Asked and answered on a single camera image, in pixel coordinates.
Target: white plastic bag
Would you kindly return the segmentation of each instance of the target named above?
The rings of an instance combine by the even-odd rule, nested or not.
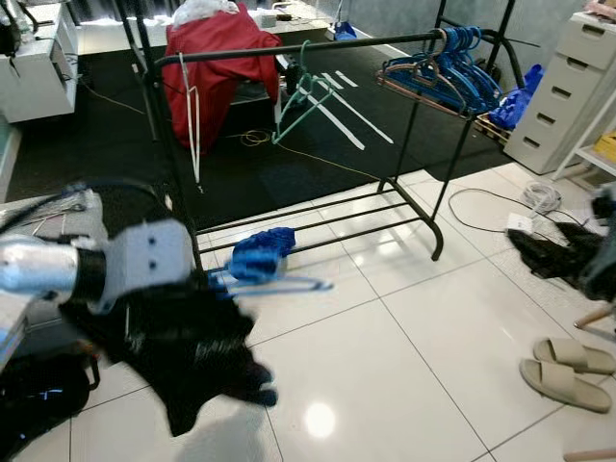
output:
[[[218,12],[236,14],[240,9],[227,0],[186,0],[173,14],[173,29],[187,22],[212,17]]]

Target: chair leg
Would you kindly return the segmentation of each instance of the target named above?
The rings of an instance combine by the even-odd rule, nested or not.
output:
[[[607,460],[616,458],[616,449],[587,450],[570,452],[563,455],[565,462],[584,462],[589,460]]]
[[[582,319],[574,322],[574,326],[578,329],[583,329],[591,322],[602,320],[603,318],[607,318],[612,314],[612,309],[610,308],[602,308],[601,310],[593,311],[589,315],[584,316]]]

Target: red garment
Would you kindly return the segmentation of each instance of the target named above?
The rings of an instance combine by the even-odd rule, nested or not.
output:
[[[180,51],[189,54],[268,48],[282,43],[278,36],[259,29],[244,4],[241,3],[238,7],[240,12],[237,14],[218,12],[208,19],[186,23],[176,30],[172,30],[173,26],[168,26],[165,55],[176,55]],[[186,66],[190,87],[196,85],[199,91],[201,145],[205,148],[216,140],[233,101],[237,85],[242,80],[263,82],[269,98],[274,103],[278,98],[278,73],[273,56],[186,63]],[[186,89],[181,65],[165,66],[163,79],[169,85],[165,86],[165,93],[171,108],[173,132],[184,146],[190,147]],[[192,92],[193,130],[196,130],[195,99],[195,94]]]

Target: slide sandal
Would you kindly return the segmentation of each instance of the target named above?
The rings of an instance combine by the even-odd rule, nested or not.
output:
[[[580,380],[569,366],[523,359],[520,373],[530,387],[556,401],[605,414],[612,398],[592,383]]]
[[[611,354],[573,339],[540,340],[533,353],[538,361],[571,366],[578,373],[612,375],[616,372],[616,360]]]

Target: black carpet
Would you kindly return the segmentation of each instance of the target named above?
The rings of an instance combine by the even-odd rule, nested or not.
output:
[[[286,38],[286,44],[308,36]],[[162,56],[163,48],[154,50]],[[287,147],[317,155],[376,176],[395,170],[411,102],[378,86],[375,72],[385,57],[370,48],[307,53],[312,73],[341,70],[359,85],[341,96],[396,141],[389,144],[339,102],[325,103],[366,146],[357,149],[323,114],[316,111],[282,141]],[[143,108],[141,90],[132,73],[131,54],[118,51],[80,59],[96,91]],[[445,176],[463,121],[421,106],[403,171],[425,168],[437,179]],[[212,151],[201,160],[205,193],[194,185],[190,152],[176,145],[185,179],[187,204],[197,227],[245,218],[371,180],[356,173],[298,156],[271,143],[257,147],[226,138],[251,128],[272,126],[270,103],[234,108]],[[99,176],[133,177],[152,184],[168,181],[169,165],[159,144],[152,142],[146,117],[97,98],[79,86],[75,114],[23,123],[24,137],[14,167],[8,199],[53,193],[66,183]],[[499,146],[474,130],[468,137],[455,176],[510,162]],[[126,194],[105,194],[106,224],[138,222],[146,202]]]

